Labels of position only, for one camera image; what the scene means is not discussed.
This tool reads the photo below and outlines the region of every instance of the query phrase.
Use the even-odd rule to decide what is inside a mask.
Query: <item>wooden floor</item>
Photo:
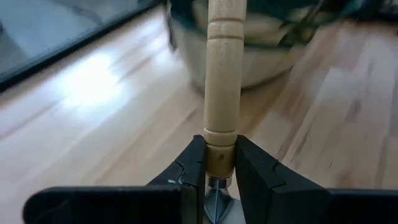
[[[394,33],[321,30],[290,74],[243,93],[240,133],[325,187],[398,189]],[[0,96],[0,223],[45,187],[143,185],[202,130],[156,9]]]

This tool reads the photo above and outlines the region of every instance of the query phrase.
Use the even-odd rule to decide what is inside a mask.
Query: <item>wooden handle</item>
[[[245,17],[246,0],[209,0],[204,136],[212,177],[227,178],[234,169]]]

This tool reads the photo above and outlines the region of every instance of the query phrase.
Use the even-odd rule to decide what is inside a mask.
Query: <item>wooden dowel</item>
[[[246,0],[209,0],[204,136],[212,177],[227,178],[234,169],[245,17]]]

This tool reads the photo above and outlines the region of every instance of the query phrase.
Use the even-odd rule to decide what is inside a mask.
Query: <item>tool handle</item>
[[[246,0],[209,0],[205,140],[208,175],[229,177],[238,135]]]

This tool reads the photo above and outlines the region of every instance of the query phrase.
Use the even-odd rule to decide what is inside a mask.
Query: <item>clamp jaw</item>
[[[26,224],[203,223],[206,143],[192,142],[143,187],[55,187],[31,196]],[[325,189],[248,138],[236,141],[247,224],[397,223],[398,191]]]

